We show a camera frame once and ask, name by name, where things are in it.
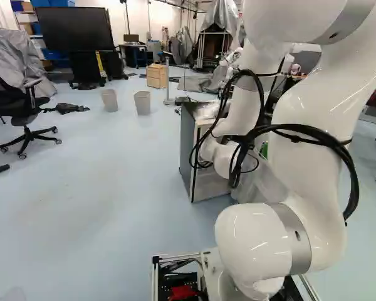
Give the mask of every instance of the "silver metal ring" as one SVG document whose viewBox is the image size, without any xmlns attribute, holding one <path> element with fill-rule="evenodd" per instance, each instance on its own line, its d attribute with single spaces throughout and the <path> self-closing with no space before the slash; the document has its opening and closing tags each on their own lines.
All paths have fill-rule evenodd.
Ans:
<svg viewBox="0 0 376 301">
<path fill-rule="evenodd" d="M 269 204 L 277 213 L 288 233 L 291 247 L 292 265 L 290 275 L 306 273 L 311 266 L 311 244 L 308 234 L 294 211 L 282 203 Z"/>
</svg>

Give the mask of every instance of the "black bag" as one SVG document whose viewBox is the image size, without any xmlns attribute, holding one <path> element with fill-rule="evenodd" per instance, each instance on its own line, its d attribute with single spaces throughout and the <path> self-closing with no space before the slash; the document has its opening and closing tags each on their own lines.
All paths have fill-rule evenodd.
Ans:
<svg viewBox="0 0 376 301">
<path fill-rule="evenodd" d="M 57 104 L 55 108 L 44 108 L 43 112 L 53 112 L 57 111 L 60 114 L 68 114 L 71 112 L 85 112 L 85 111 L 90 111 L 90 108 L 83 107 L 83 106 L 78 106 L 78 105 L 72 105 L 70 103 L 65 103 L 65 102 L 60 102 Z"/>
</svg>

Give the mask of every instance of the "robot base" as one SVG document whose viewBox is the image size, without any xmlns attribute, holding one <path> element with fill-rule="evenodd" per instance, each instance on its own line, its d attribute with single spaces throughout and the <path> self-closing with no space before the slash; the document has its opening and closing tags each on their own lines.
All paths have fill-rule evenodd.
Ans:
<svg viewBox="0 0 376 301">
<path fill-rule="evenodd" d="M 224 272 L 217 248 L 200 253 L 178 256 L 153 256 L 152 301 L 168 301 L 172 288 L 189 287 L 195 296 L 185 300 L 201 301 L 252 301 L 234 285 Z M 287 276 L 283 288 L 270 301 L 318 301 L 305 277 L 300 277 L 309 296 L 301 296 L 294 280 Z"/>
</svg>

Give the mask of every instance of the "blue storage bin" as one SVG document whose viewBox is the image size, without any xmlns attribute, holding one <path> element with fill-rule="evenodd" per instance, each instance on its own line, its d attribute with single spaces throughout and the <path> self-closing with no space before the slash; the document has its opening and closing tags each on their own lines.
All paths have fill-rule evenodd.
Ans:
<svg viewBox="0 0 376 301">
<path fill-rule="evenodd" d="M 33 34 L 42 34 L 39 22 L 33 22 L 31 25 L 32 25 Z"/>
<path fill-rule="evenodd" d="M 44 55 L 44 58 L 46 58 L 47 60 L 52 60 L 52 61 L 55 61 L 55 60 L 67 60 L 67 56 L 59 51 L 55 51 L 55 50 L 49 50 L 47 48 L 42 48 L 42 53 Z"/>
<path fill-rule="evenodd" d="M 22 1 L 11 0 L 10 2 L 11 2 L 11 8 L 13 9 L 13 11 L 24 11 Z"/>
<path fill-rule="evenodd" d="M 50 4 L 51 6 L 58 8 L 75 6 L 75 2 L 70 0 L 50 0 Z"/>
<path fill-rule="evenodd" d="M 45 8 L 51 6 L 49 0 L 31 0 L 31 3 L 34 8 Z"/>
</svg>

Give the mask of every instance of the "black pipe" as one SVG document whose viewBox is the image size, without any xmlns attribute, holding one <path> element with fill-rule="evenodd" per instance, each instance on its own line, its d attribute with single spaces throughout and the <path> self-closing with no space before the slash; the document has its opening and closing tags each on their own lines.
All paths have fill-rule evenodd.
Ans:
<svg viewBox="0 0 376 301">
<path fill-rule="evenodd" d="M 128 34 L 130 34 L 130 18 L 128 17 L 128 6 L 127 6 L 127 2 L 125 2 L 125 12 L 127 13 L 127 27 L 128 27 Z"/>
</svg>

